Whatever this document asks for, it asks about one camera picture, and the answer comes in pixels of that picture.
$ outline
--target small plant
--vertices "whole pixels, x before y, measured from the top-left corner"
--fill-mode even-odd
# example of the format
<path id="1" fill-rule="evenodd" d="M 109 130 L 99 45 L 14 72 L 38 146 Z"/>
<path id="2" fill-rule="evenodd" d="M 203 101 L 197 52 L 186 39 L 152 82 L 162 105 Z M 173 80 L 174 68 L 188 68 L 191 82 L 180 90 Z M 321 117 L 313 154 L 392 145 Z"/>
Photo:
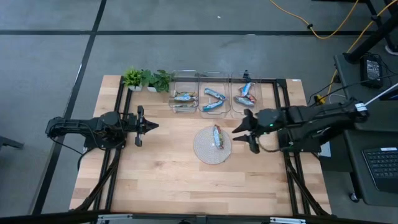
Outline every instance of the small plant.
<path id="1" fill-rule="evenodd" d="M 174 73 L 167 73 L 165 70 L 158 70 L 159 74 L 142 74 L 142 85 L 152 85 L 157 92 L 166 91 L 170 89 L 170 78 L 174 77 Z"/>
<path id="2" fill-rule="evenodd" d="M 139 86 L 141 84 L 141 76 L 143 70 L 136 70 L 131 67 L 124 74 L 124 84 L 126 86 Z"/>

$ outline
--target wooden tabletop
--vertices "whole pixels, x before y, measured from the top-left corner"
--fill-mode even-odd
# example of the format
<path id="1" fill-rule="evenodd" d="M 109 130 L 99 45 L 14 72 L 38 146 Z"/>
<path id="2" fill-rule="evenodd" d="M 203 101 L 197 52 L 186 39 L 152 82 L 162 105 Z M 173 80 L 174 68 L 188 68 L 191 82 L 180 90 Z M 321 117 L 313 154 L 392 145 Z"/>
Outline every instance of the wooden tabletop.
<path id="1" fill-rule="evenodd" d="M 112 111 L 118 93 L 120 76 L 103 78 L 94 116 Z M 261 84 L 265 108 L 275 108 L 271 84 Z M 291 105 L 306 105 L 300 80 L 287 80 Z M 127 90 L 123 92 L 121 111 Z M 282 105 L 283 93 L 279 91 Z M 121 154 L 111 210 L 129 213 L 175 213 L 208 215 L 291 215 L 286 169 L 281 152 L 253 154 L 245 142 L 233 141 L 232 154 L 222 164 L 207 165 L 193 151 L 193 139 L 203 128 L 219 125 L 231 138 L 240 123 L 230 114 L 224 119 L 204 119 L 199 110 L 175 114 L 168 105 L 168 94 L 143 89 L 132 94 L 130 112 L 137 106 L 145 117 L 159 124 L 134 145 L 135 133 L 127 137 Z M 260 138 L 269 149 L 277 149 L 277 135 Z M 70 208 L 79 206 L 98 182 L 104 152 L 95 149 L 82 160 Z M 330 212 L 319 161 L 301 153 L 305 183 L 323 209 Z M 100 208 L 108 187 L 105 186 Z M 299 210 L 302 211 L 296 187 Z"/>

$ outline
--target electronic device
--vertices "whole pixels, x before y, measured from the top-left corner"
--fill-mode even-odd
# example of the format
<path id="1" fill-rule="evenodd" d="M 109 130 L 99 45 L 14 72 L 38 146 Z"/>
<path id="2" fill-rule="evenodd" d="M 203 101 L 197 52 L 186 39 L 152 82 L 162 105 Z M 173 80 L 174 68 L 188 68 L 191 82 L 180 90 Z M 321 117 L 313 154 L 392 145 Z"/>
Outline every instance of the electronic device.
<path id="1" fill-rule="evenodd" d="M 362 153 L 376 188 L 383 192 L 398 193 L 398 149 L 365 149 Z"/>
<path id="2" fill-rule="evenodd" d="M 368 80 L 368 82 L 362 82 L 361 85 L 368 88 L 380 89 L 383 86 L 383 81 L 380 79 L 382 77 L 382 67 L 377 58 L 370 55 L 363 55 L 360 60 L 360 66 L 361 81 Z"/>

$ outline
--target potted plant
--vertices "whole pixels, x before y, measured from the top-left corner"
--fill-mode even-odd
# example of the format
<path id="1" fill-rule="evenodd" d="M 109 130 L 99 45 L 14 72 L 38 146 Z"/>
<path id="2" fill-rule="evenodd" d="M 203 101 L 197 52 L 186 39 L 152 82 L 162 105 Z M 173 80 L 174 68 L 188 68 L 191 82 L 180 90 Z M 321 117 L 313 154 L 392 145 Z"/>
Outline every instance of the potted plant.
<path id="1" fill-rule="evenodd" d="M 142 75 L 143 73 L 150 73 L 149 70 L 136 70 L 131 67 L 124 74 L 124 84 L 129 87 L 132 91 L 142 90 Z"/>
<path id="2" fill-rule="evenodd" d="M 158 70 L 159 74 L 143 74 L 142 84 L 148 84 L 148 90 L 151 92 L 169 92 L 170 89 L 170 78 L 174 76 L 174 73 L 167 73 L 165 70 Z"/>

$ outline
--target clear plastic container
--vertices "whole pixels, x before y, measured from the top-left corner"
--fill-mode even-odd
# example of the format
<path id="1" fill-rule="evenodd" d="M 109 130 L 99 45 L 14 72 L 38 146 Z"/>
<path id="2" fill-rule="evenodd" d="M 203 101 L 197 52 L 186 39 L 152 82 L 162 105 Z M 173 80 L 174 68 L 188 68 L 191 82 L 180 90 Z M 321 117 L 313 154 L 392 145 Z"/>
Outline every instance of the clear plastic container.
<path id="1" fill-rule="evenodd" d="M 251 78 L 249 81 L 247 78 L 243 78 L 244 74 L 248 74 Z M 230 102 L 231 102 L 231 116 L 233 118 L 244 118 L 244 109 L 250 109 L 253 113 L 257 113 L 258 111 L 264 109 L 262 105 L 262 92 L 261 92 L 261 79 L 253 75 L 250 72 L 239 72 L 234 73 L 231 76 L 231 84 L 230 84 Z M 235 101 L 235 96 L 241 96 L 242 91 L 239 90 L 245 84 L 253 82 L 254 84 L 250 87 L 249 93 L 256 99 L 256 103 L 254 106 L 246 106 L 241 103 L 237 103 Z"/>
<path id="2" fill-rule="evenodd" d="M 199 73 L 194 70 L 173 71 L 174 77 L 170 78 L 169 106 L 174 113 L 194 113 L 199 105 Z M 195 101 L 175 101 L 178 93 L 194 93 Z"/>
<path id="3" fill-rule="evenodd" d="M 225 118 L 231 110 L 229 100 L 229 78 L 226 72 L 205 72 L 199 76 L 199 110 L 202 118 Z M 220 101 L 214 96 L 205 93 L 209 88 L 226 97 L 224 103 L 212 110 L 206 111 L 204 106 Z"/>

